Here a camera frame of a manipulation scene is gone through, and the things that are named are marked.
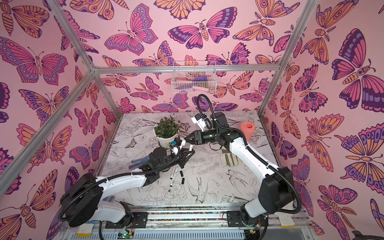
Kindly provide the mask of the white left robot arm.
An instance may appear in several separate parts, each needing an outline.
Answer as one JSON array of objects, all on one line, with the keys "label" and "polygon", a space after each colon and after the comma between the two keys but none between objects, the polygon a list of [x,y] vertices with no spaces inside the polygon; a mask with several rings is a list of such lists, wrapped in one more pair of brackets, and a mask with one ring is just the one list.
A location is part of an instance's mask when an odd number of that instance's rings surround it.
[{"label": "white left robot arm", "polygon": [[60,199],[59,222],[68,222],[70,227],[78,227],[88,221],[122,222],[129,214],[127,204],[117,207],[103,207],[101,200],[132,188],[151,185],[160,174],[179,166],[183,168],[195,154],[195,150],[174,146],[170,153],[164,148],[156,148],[145,157],[145,162],[133,172],[109,177],[95,177],[87,173],[69,187]]}]

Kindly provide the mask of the clear wall basket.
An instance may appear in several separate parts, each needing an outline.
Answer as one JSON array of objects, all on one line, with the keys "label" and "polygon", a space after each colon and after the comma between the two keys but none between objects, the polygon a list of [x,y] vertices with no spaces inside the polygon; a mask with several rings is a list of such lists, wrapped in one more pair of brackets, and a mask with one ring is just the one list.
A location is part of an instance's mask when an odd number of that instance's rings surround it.
[{"label": "clear wall basket", "polygon": [[217,65],[215,61],[183,61],[173,65],[170,85],[174,94],[217,92]]}]

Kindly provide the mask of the blue dotted work glove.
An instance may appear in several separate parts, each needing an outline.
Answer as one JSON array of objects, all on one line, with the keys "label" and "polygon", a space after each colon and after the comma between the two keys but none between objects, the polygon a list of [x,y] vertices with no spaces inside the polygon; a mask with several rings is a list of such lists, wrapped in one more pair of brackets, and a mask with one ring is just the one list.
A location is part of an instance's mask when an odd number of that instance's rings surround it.
[{"label": "blue dotted work glove", "polygon": [[131,163],[129,165],[129,169],[136,169],[142,165],[145,165],[149,161],[149,159],[150,159],[150,157],[146,156],[146,157],[141,158],[141,159],[133,160],[133,161],[131,161]]}]

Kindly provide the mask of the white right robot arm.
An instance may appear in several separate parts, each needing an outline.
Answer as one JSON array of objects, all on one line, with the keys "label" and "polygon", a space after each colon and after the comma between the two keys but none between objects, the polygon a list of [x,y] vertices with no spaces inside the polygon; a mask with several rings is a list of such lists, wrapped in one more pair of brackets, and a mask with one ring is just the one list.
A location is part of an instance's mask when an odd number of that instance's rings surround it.
[{"label": "white right robot arm", "polygon": [[293,173],[288,168],[279,168],[256,151],[245,134],[228,126],[223,113],[210,117],[196,114],[192,122],[199,126],[186,137],[191,145],[205,145],[218,142],[226,150],[240,158],[261,182],[258,196],[242,206],[248,219],[276,212],[297,214],[302,209],[302,201],[294,186]]}]

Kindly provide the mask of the beige green work glove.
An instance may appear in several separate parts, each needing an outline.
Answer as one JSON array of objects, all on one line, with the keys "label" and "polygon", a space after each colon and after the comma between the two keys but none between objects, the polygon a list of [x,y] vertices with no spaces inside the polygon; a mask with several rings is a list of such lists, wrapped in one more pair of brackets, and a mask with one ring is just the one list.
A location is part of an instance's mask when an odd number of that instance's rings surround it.
[{"label": "beige green work glove", "polygon": [[227,167],[234,167],[234,166],[240,165],[242,163],[242,160],[239,159],[236,155],[234,155],[230,151],[222,149],[221,163]]}]

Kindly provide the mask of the white plastic flower pot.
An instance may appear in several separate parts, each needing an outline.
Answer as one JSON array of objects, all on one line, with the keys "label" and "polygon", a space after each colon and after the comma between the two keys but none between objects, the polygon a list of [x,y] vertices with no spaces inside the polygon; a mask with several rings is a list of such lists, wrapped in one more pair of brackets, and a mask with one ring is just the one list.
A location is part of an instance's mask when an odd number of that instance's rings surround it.
[{"label": "white plastic flower pot", "polygon": [[175,140],[175,138],[177,138],[179,136],[179,132],[177,132],[176,134],[174,134],[173,136],[171,136],[169,138],[161,138],[161,137],[158,137],[155,129],[153,129],[153,132],[154,132],[155,137],[158,140],[159,146],[162,148],[165,148],[165,149],[170,149],[172,142]]}]

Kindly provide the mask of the green potted plant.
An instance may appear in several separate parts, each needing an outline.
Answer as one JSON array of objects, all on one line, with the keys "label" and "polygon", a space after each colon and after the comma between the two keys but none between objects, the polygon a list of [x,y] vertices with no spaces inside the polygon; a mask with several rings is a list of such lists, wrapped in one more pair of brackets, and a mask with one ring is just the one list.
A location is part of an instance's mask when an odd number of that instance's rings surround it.
[{"label": "green potted plant", "polygon": [[159,138],[168,139],[178,134],[179,124],[172,117],[164,117],[154,127],[155,135]]}]

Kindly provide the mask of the white glove on rail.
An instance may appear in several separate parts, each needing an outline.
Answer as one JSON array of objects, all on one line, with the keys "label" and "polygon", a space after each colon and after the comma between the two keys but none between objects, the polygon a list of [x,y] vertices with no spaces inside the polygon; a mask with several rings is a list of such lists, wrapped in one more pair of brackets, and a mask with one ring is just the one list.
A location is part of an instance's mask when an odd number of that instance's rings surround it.
[{"label": "white glove on rail", "polygon": [[275,216],[278,217],[282,228],[295,228],[296,224],[290,214],[277,212]]}]

